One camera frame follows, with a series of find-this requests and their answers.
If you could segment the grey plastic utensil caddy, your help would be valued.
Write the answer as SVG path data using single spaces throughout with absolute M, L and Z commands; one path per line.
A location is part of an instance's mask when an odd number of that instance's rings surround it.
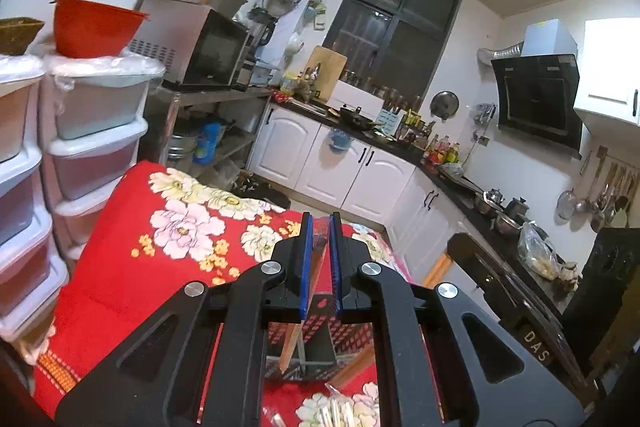
M 328 251 L 312 259 L 321 260 L 314 295 L 286 369 L 280 369 L 280 355 L 293 324 L 269 324 L 267 381 L 329 381 L 372 343 L 369 324 L 344 324 L 334 315 Z

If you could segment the dark kitchen window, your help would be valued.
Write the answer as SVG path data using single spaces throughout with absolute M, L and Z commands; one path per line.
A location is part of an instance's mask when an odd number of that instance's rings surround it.
M 323 45 L 347 57 L 358 87 L 424 98 L 461 0 L 343 0 Z

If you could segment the red floral tablecloth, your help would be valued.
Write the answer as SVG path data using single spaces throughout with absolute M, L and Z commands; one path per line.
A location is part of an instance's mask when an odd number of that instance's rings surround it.
M 243 272 L 270 260 L 273 247 L 300 231 L 305 213 L 284 210 L 258 199 L 199 184 L 187 174 L 142 162 L 125 173 L 102 210 L 70 283 L 54 312 L 55 334 L 37 360 L 37 404 L 52 418 L 63 398 L 181 287 L 192 281 L 215 287 L 234 282 Z M 329 247 L 330 219 L 312 218 L 310 298 L 321 260 Z M 341 219 L 345 236 L 365 243 L 369 235 Z M 298 339 L 302 324 L 288 330 L 286 347 Z M 359 387 L 319 381 L 270 381 L 262 384 L 260 424 L 297 425 L 295 410 L 314 393 L 360 392 L 378 384 L 367 367 Z

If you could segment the hanging pot lid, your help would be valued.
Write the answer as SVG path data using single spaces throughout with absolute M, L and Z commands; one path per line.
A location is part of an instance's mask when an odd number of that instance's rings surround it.
M 444 90 L 433 96 L 430 103 L 430 112 L 432 116 L 439 118 L 441 121 L 446 121 L 457 114 L 459 107 L 458 96 L 452 91 Z

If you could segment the black range hood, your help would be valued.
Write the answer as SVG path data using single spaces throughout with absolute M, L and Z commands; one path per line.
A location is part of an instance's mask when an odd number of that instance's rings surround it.
M 498 127 L 580 156 L 582 121 L 574 111 L 579 72 L 573 54 L 499 58 Z

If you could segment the black wok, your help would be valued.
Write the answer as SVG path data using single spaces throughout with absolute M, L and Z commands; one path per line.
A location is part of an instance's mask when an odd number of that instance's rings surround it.
M 361 132 L 371 131 L 380 125 L 378 122 L 363 116 L 360 107 L 352 109 L 343 105 L 340 108 L 340 118 L 346 126 Z

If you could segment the metal storage shelf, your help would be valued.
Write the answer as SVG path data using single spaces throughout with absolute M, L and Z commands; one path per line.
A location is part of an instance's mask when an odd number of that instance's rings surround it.
M 149 130 L 141 139 L 138 158 L 201 176 L 255 140 L 239 121 L 221 114 L 224 106 L 268 98 L 266 87 L 179 92 L 160 86 L 146 100 L 143 116 Z

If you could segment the white base cabinets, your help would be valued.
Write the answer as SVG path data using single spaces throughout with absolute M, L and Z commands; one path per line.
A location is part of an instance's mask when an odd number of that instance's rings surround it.
M 472 237 L 498 258 L 506 244 L 454 188 L 409 161 L 357 139 L 332 150 L 331 127 L 270 103 L 262 117 L 248 168 L 257 176 L 322 207 L 386 230 L 387 248 L 372 254 L 416 283 L 437 273 L 479 305 L 485 280 L 447 251 L 450 237 Z

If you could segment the white plastic drawer tower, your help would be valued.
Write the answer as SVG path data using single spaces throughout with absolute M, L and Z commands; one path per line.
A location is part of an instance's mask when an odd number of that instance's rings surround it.
M 38 135 L 44 199 L 60 255 L 77 263 L 100 212 L 137 162 L 149 125 L 143 117 L 152 83 L 165 67 L 154 58 L 42 58 Z

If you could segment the wooden cutting board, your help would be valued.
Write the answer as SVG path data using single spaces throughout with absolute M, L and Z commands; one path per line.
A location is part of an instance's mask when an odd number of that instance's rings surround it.
M 315 46 L 307 60 L 303 72 L 320 65 L 318 78 L 314 80 L 314 97 L 329 101 L 333 90 L 346 66 L 347 57 L 324 46 Z

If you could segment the silver black microwave oven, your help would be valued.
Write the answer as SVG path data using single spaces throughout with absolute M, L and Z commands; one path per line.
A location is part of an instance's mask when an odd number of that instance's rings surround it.
M 146 19 L 129 43 L 131 52 L 165 66 L 163 80 L 178 90 L 232 85 L 248 30 L 204 4 L 143 0 Z

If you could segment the red plastic basin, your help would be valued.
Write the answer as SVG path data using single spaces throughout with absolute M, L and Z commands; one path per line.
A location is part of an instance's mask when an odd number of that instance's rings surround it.
M 88 0 L 53 0 L 56 53 L 70 58 L 117 56 L 149 17 Z

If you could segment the white wall cabinet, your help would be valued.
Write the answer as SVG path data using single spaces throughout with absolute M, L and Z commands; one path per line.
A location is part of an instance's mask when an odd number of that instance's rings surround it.
M 638 17 L 587 20 L 578 68 L 574 109 L 583 122 L 605 118 L 638 126 Z

